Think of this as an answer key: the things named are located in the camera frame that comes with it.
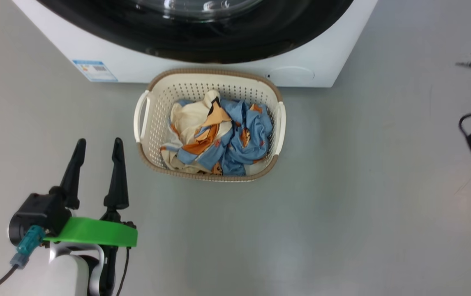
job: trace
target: laundry basket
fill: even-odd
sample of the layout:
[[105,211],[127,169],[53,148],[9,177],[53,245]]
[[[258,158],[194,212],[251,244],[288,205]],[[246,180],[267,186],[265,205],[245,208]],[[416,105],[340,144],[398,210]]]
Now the laundry basket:
[[[244,99],[249,103],[267,105],[273,125],[270,148],[263,165],[252,174],[191,174],[169,170],[164,164],[160,148],[166,142],[168,118],[173,104],[180,99],[201,101],[208,90],[219,91],[222,99]],[[281,94],[273,83],[263,77],[212,69],[176,69],[155,77],[140,96],[134,113],[134,135],[142,161],[157,172],[198,180],[247,182],[272,170],[283,146],[285,123],[286,113]]]

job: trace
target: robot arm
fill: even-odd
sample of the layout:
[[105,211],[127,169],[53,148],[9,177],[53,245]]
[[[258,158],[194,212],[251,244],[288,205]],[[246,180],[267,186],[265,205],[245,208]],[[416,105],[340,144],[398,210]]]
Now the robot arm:
[[[60,186],[47,194],[32,193],[13,215],[8,236],[17,248],[12,268],[0,285],[17,269],[23,269],[34,249],[50,249],[49,266],[44,272],[42,294],[59,296],[111,296],[115,288],[115,260],[119,247],[136,247],[138,232],[132,222],[122,222],[117,210],[129,206],[128,185],[122,140],[115,139],[113,174],[106,213],[99,219],[72,217],[79,208],[78,183],[85,158],[85,139],[80,139]],[[96,251],[97,256],[80,254]]]

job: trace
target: teal connector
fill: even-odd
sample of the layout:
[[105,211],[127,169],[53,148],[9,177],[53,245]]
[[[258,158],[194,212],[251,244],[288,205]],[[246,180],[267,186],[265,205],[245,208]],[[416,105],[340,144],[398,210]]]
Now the teal connector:
[[10,264],[18,266],[18,269],[23,269],[33,251],[40,246],[46,237],[46,232],[40,226],[33,225],[25,234],[23,240],[16,247],[17,253],[12,257]]

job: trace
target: green bracket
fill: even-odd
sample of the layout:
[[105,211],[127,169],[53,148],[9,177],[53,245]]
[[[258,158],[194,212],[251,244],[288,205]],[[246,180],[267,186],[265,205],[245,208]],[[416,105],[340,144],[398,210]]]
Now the green bracket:
[[136,247],[138,232],[121,223],[100,221],[85,217],[71,217],[57,237],[46,236],[45,241],[74,242]]

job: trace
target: energy label sticker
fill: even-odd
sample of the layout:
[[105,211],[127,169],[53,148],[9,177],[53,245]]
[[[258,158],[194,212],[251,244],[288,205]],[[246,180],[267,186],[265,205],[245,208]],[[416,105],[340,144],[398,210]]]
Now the energy label sticker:
[[108,67],[99,60],[73,60],[74,65],[93,82],[117,82]]

